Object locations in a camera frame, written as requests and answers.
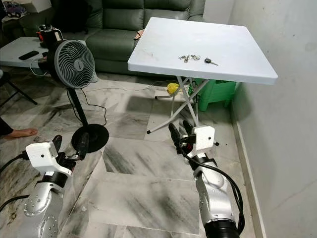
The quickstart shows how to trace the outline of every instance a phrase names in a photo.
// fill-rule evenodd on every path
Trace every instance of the white folding table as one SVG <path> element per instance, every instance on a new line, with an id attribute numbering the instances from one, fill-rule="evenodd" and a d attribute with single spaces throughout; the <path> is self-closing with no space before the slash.
<path id="1" fill-rule="evenodd" d="M 184 55 L 197 55 L 200 60 L 184 63 Z M 210 58 L 218 66 L 205 63 Z M 156 74 L 174 75 L 186 102 L 151 133 L 170 123 L 187 105 L 195 125 L 199 122 L 190 100 L 208 83 L 208 79 L 274 84 L 277 74 L 244 26 L 183 21 L 152 17 L 135 47 L 128 69 Z M 189 96 L 181 76 L 206 79 Z"/>

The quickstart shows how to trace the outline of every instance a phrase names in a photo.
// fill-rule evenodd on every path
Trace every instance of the person's foot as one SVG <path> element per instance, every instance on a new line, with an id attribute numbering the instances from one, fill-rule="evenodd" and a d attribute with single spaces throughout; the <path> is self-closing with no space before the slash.
<path id="1" fill-rule="evenodd" d="M 23 130 L 13 130 L 10 134 L 4 136 L 5 139 L 11 140 L 19 137 L 27 137 L 31 135 L 36 135 L 38 133 L 38 130 L 34 128 L 28 128 Z"/>

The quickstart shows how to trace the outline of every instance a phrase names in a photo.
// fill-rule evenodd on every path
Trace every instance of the marble floor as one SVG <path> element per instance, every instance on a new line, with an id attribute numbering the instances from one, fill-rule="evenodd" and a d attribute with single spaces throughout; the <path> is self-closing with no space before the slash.
<path id="1" fill-rule="evenodd" d="M 7 70 L 12 81 L 38 105 L 16 95 L 0 108 L 1 117 L 14 128 L 33 126 L 39 133 L 12 141 L 0 139 L 0 166 L 26 145 L 51 140 L 57 134 L 63 136 L 61 150 L 72 153 L 70 139 L 80 122 L 65 89 L 50 77 L 34 77 L 18 68 Z M 191 168 L 176 154 L 167 127 L 146 134 L 169 117 L 170 100 L 155 100 L 154 96 L 164 95 L 172 79 L 97 75 L 100 80 L 83 90 L 89 103 L 107 108 L 105 127 L 110 139 L 104 148 L 77 163 L 74 178 L 66 185 L 65 199 L 69 202 L 60 216 L 63 228 L 59 237 L 205 238 Z M 169 81 L 149 87 L 156 80 Z M 2 87 L 0 103 L 11 93 L 9 87 Z M 88 122 L 104 124 L 104 110 L 87 105 L 83 93 L 77 93 Z M 175 107 L 183 101 L 179 94 Z M 184 110 L 175 120 L 180 131 L 184 131 L 180 121 L 188 115 Z M 215 138 L 220 143 L 209 151 L 209 156 L 232 176 L 242 192 L 246 227 L 241 237 L 255 238 L 230 113 L 222 103 L 216 103 L 200 112 L 199 117 L 201 124 L 215 128 Z M 28 162 L 15 162 L 1 175 L 0 203 L 28 194 L 37 180 L 39 174 Z M 6 238 L 16 237 L 23 218 L 22 205 L 22 201 L 15 202 L 0 214 L 0 234 Z"/>

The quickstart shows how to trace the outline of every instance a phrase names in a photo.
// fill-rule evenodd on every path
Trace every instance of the white plastic table top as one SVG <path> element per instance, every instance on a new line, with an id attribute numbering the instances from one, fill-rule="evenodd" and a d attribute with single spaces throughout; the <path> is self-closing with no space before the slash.
<path id="1" fill-rule="evenodd" d="M 178 57 L 199 55 L 184 63 Z M 219 66 L 204 63 L 210 58 Z M 152 17 L 128 69 L 156 74 L 274 84 L 276 72 L 244 26 Z"/>
<path id="2" fill-rule="evenodd" d="M 19 57 L 29 53 L 30 51 L 38 51 L 39 54 L 26 60 L 20 60 Z M 0 49 L 0 65 L 13 67 L 30 67 L 30 63 L 34 59 L 42 58 L 42 53 L 48 49 L 40 46 L 40 40 L 37 37 L 20 37 Z M 38 68 L 38 64 L 34 62 L 32 68 Z"/>

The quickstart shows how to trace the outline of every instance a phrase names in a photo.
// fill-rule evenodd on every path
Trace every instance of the green sofa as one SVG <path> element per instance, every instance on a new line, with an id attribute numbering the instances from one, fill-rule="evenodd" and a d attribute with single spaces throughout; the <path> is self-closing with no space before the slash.
<path id="1" fill-rule="evenodd" d="M 25 36 L 34 36 L 38 26 L 50 23 L 60 1 L 51 0 L 52 8 L 19 20 Z M 92 12 L 84 32 L 64 33 L 66 39 L 85 40 L 95 58 L 96 70 L 136 74 L 127 61 L 135 47 L 136 32 L 144 29 L 152 16 L 204 21 L 205 0 L 87 0 Z"/>

